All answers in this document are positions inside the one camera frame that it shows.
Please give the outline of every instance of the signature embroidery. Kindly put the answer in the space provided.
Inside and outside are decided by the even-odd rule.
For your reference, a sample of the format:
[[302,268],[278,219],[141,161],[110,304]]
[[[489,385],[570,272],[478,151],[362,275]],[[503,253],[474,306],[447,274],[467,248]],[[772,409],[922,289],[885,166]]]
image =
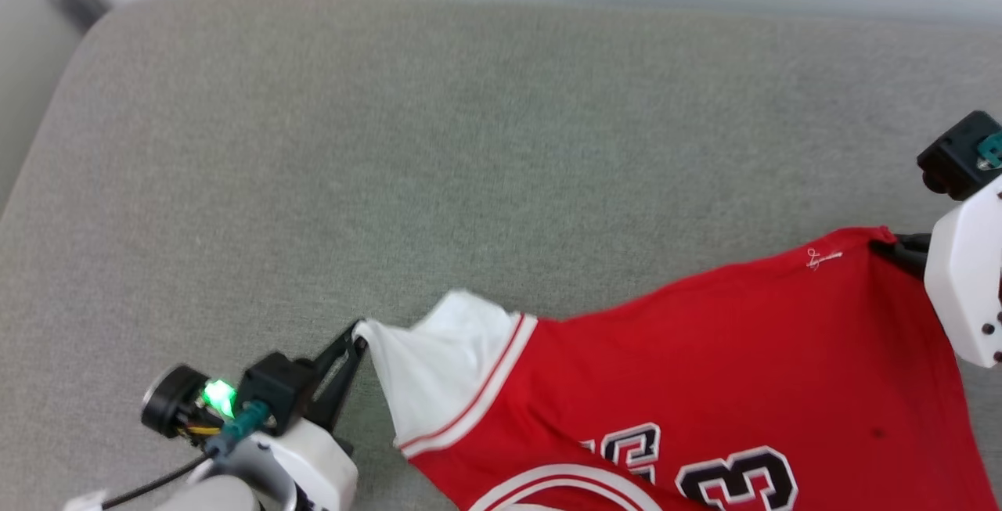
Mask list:
[[828,257],[822,257],[819,251],[815,250],[813,247],[808,249],[808,254],[811,256],[811,261],[808,262],[808,269],[812,271],[817,271],[822,263],[826,261],[832,261],[833,259],[839,259],[842,257],[842,251],[834,251]]

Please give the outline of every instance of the black cable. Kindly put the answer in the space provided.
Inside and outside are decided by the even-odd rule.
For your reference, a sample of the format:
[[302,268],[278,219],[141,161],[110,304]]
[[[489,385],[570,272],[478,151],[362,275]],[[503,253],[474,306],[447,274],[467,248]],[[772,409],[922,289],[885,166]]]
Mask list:
[[197,468],[199,464],[205,462],[206,460],[208,460],[207,455],[199,456],[198,458],[192,460],[191,462],[185,464],[184,466],[181,466],[177,470],[174,470],[169,474],[166,474],[164,476],[161,476],[153,480],[153,482],[147,483],[144,486],[140,486],[128,493],[123,493],[118,497],[112,497],[110,500],[104,501],[104,503],[101,504],[101,509],[111,509],[112,507],[117,507],[122,503],[127,503],[129,501],[132,501],[133,499],[141,495],[146,495],[147,493],[159,487],[165,486],[168,483],[173,482],[177,478],[180,478],[181,476],[187,474],[188,472]]

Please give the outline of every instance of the white shoulder trim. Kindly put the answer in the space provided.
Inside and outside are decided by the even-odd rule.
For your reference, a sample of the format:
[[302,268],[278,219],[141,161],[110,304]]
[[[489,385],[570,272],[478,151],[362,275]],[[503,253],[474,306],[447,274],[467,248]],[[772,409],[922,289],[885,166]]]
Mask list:
[[447,294],[410,330],[360,323],[355,335],[369,341],[397,433],[394,444],[404,456],[446,448],[469,433],[535,327],[535,318],[508,314],[466,291]]

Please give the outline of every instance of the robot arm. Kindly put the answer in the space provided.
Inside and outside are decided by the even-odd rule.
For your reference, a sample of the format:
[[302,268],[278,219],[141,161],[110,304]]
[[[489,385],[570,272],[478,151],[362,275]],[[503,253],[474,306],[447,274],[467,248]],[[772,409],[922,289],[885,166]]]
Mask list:
[[900,240],[893,256],[922,277],[950,345],[984,368],[1002,362],[1002,125],[971,112],[919,155],[926,186],[961,203],[931,235]]
[[189,367],[172,369],[146,393],[142,423],[168,439],[185,437],[204,456],[125,496],[105,500],[97,492],[64,511],[111,509],[188,472],[185,488],[157,511],[258,511],[262,500],[283,511],[347,510],[358,469],[351,445],[333,431],[367,348],[352,336],[354,328],[312,361],[268,355],[246,369],[235,390]]

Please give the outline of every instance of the red stripe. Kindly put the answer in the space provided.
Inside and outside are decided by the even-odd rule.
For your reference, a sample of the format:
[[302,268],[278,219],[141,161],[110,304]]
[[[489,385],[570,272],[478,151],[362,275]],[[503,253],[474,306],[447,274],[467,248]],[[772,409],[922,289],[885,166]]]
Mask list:
[[411,439],[410,441],[401,444],[400,447],[398,447],[400,450],[404,450],[407,447],[411,446],[412,444],[417,443],[418,441],[431,439],[433,437],[441,435],[441,433],[447,432],[452,426],[456,425],[456,423],[458,423],[460,419],[463,419],[463,417],[466,416],[466,414],[468,414],[471,409],[473,409],[473,406],[477,405],[477,402],[480,400],[480,397],[484,393],[484,389],[487,388],[488,384],[490,384],[491,379],[494,378],[494,373],[496,373],[498,367],[501,366],[501,361],[504,361],[505,355],[508,355],[508,351],[511,350],[512,344],[515,343],[515,337],[518,336],[518,330],[521,329],[522,322],[524,321],[525,321],[525,314],[522,314],[521,317],[519,317],[518,319],[518,324],[515,325],[515,331],[512,332],[511,338],[508,339],[508,345],[505,345],[504,351],[501,352],[501,356],[498,357],[498,360],[494,362],[494,367],[491,368],[491,372],[490,374],[487,375],[487,379],[484,380],[484,383],[480,385],[480,390],[477,391],[477,394],[476,396],[473,397],[473,401],[470,402],[470,405],[466,406],[466,409],[464,409],[462,413],[456,416],[456,418],[453,419],[452,421],[448,422],[447,425],[442,426],[442,428],[440,428],[438,431],[434,433],[428,433],[427,435],[422,435],[420,437],[415,437],[414,439]]

